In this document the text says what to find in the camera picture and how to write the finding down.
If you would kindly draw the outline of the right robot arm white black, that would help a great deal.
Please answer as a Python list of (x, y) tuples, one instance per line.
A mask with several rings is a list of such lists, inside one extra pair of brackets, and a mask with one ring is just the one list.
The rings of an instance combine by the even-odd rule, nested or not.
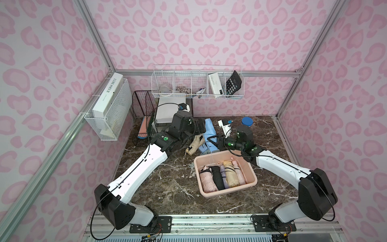
[(251, 128), (245, 125), (237, 127), (234, 138), (226, 132), (224, 135), (217, 135), (216, 139), (214, 145), (220, 150), (228, 150), (245, 161), (270, 171), (297, 189), (296, 199), (282, 203), (269, 212), (269, 222), (272, 225), (288, 224), (304, 217), (319, 221), (327, 212), (334, 210), (338, 197), (322, 169), (301, 167), (255, 144)]

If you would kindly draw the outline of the blue umbrella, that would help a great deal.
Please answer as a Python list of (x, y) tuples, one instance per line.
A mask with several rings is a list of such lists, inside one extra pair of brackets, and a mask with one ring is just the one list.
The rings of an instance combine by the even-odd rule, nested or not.
[(206, 131), (203, 134), (205, 142), (199, 147), (201, 155), (219, 152), (218, 147), (208, 140), (209, 137), (217, 135), (211, 119), (205, 119), (205, 128)]

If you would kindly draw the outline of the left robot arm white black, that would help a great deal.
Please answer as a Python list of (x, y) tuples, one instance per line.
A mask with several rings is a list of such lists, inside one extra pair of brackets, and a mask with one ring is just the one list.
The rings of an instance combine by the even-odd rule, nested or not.
[(127, 225), (154, 228), (157, 215), (147, 206), (132, 202), (134, 193), (148, 176), (176, 150), (196, 135), (205, 133), (205, 120), (188, 111), (177, 111), (172, 122), (155, 134), (143, 154), (118, 178), (94, 190), (96, 211), (120, 230)]

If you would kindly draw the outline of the black umbrella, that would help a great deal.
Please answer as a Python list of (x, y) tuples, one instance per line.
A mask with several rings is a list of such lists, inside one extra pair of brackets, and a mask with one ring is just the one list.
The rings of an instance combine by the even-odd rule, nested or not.
[(224, 182), (223, 182), (223, 177), (221, 174), (221, 170), (219, 166), (211, 166), (210, 167), (212, 175), (213, 175), (213, 181), (219, 191), (224, 190)]

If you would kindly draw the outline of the purple umbrella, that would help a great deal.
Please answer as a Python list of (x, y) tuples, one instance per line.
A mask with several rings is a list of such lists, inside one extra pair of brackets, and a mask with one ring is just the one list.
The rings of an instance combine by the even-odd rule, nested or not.
[(220, 171), (221, 171), (221, 176), (222, 176), (224, 188), (225, 188), (225, 189), (228, 189), (228, 188), (229, 188), (229, 185), (228, 185), (228, 182), (227, 182), (227, 177), (226, 177), (224, 165), (221, 165), (221, 166), (220, 166)]

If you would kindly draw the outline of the pink plastic storage box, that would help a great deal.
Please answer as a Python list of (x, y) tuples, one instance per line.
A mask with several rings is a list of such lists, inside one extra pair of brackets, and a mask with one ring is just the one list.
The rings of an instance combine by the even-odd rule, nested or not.
[[(228, 189), (224, 189), (224, 190), (220, 190), (220, 191), (216, 191), (216, 192), (211, 192), (211, 193), (204, 192), (202, 182), (200, 179), (200, 170), (202, 168), (204, 168), (204, 166), (214, 166), (214, 165), (220, 166), (222, 161), (231, 160), (232, 157), (238, 163), (238, 165), (241, 169), (241, 172), (244, 175), (244, 178), (246, 180), (246, 184), (240, 185), (240, 186), (237, 186), (234, 188), (228, 188)], [(251, 164), (248, 163), (247, 161), (245, 161), (242, 157), (232, 155), (229, 151), (221, 151), (221, 152), (217, 152), (217, 153), (211, 153), (211, 154), (207, 154), (207, 155), (197, 156), (194, 159), (193, 163), (195, 166), (195, 172), (196, 172), (196, 176), (197, 176), (197, 183), (199, 186), (199, 191), (200, 191), (201, 195), (207, 199), (212, 198), (212, 197), (216, 197), (216, 196), (226, 195), (229, 193), (234, 193), (237, 191), (241, 191), (241, 190), (247, 189), (249, 187), (255, 186), (258, 182), (258, 179), (256, 177), (256, 174), (255, 174)]]

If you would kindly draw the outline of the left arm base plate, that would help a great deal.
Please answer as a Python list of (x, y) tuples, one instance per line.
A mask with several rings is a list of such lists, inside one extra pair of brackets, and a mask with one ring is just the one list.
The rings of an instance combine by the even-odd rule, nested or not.
[(132, 224), (130, 227), (130, 234), (144, 234), (144, 233), (171, 233), (172, 216), (157, 216), (148, 226), (141, 226)]

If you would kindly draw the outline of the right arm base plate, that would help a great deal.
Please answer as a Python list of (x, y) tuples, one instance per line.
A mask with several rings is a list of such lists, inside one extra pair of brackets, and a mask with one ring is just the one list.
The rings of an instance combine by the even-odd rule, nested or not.
[(294, 221), (283, 223), (274, 215), (253, 214), (250, 216), (250, 221), (254, 225), (255, 232), (291, 233), (297, 231)]

